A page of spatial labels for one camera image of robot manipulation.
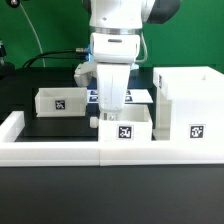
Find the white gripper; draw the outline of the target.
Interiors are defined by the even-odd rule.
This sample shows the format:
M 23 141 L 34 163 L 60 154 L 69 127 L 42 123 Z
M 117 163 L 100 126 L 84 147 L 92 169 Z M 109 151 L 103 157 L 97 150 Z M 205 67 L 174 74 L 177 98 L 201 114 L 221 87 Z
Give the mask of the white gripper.
M 77 66 L 74 79 L 79 87 L 87 87 L 93 77 L 97 79 L 100 118 L 116 121 L 125 103 L 126 91 L 133 64 L 107 64 L 85 62 Z

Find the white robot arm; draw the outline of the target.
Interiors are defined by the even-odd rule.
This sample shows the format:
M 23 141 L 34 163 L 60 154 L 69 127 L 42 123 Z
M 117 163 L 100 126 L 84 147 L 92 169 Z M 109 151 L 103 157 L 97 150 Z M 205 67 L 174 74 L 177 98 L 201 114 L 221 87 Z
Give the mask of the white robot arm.
M 97 79 L 98 104 L 107 120 L 116 120 L 125 103 L 131 66 L 146 49 L 142 26 L 163 24 L 181 0 L 83 0 L 91 14 L 91 59 L 78 65 L 74 79 L 85 87 Z

